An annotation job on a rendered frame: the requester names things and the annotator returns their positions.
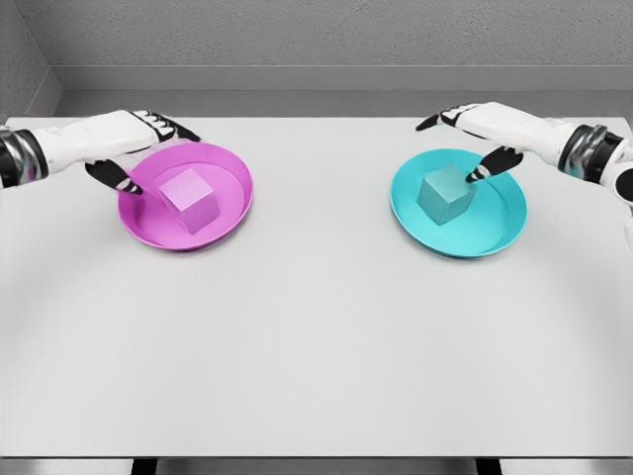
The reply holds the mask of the cyan block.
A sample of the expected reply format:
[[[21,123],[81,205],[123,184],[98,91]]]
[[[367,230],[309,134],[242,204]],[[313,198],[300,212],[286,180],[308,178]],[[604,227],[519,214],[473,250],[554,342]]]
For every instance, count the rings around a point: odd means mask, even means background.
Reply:
[[[475,193],[475,185],[466,181],[456,165],[449,164],[423,177],[417,204],[436,225],[442,226],[464,213]]]

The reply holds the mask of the pink block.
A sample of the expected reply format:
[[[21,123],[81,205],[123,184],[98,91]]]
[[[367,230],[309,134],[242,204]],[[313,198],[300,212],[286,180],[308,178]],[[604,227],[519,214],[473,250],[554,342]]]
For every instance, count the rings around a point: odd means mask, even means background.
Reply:
[[[158,187],[171,216],[194,234],[220,215],[215,189],[195,170],[187,169]]]

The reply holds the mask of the cyan plate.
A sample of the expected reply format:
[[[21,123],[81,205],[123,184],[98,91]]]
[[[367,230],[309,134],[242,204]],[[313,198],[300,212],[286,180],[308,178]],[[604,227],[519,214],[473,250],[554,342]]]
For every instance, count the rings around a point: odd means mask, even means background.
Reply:
[[[527,205],[519,184],[507,172],[476,182],[469,208],[446,224],[436,224],[417,203],[427,175],[446,165],[466,173],[481,159],[473,152],[441,148],[401,165],[390,188],[392,210],[401,227],[425,247],[453,257],[490,255],[513,244],[525,227]]]

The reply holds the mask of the pink plate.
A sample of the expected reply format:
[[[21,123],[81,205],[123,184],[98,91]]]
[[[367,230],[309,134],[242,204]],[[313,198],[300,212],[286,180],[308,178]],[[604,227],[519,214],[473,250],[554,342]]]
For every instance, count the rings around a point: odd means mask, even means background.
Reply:
[[[187,169],[215,189],[220,204],[220,215],[194,234],[171,216],[158,191],[162,183]],[[194,249],[225,237],[245,217],[253,198],[246,163],[230,150],[205,142],[180,141],[153,151],[131,170],[131,176],[143,194],[119,194],[120,219],[135,238],[164,249]]]

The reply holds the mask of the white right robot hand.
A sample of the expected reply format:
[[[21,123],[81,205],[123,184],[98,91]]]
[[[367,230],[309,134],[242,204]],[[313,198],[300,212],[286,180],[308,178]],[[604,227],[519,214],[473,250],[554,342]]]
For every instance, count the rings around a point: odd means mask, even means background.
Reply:
[[[556,148],[547,143],[548,124],[543,119],[496,102],[465,104],[434,114],[415,127],[417,132],[438,125],[459,129],[498,144],[466,176],[474,183],[517,166],[526,152],[551,163]]]

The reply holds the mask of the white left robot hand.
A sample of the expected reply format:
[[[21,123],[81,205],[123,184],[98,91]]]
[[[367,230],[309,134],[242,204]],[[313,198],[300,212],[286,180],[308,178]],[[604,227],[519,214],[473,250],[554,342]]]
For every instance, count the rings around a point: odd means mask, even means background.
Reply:
[[[173,139],[199,143],[201,138],[173,119],[152,111],[119,110],[77,123],[87,133],[82,156],[87,173],[119,192],[142,195],[143,189],[115,159]]]

